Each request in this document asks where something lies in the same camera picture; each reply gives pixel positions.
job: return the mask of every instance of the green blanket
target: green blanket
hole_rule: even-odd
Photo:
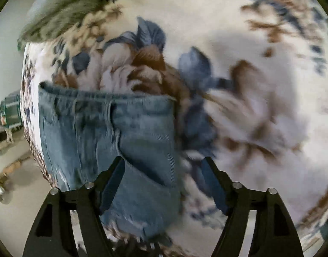
[[[28,22],[21,31],[23,42],[54,39],[88,13],[101,8],[109,0],[36,0],[27,13]]]

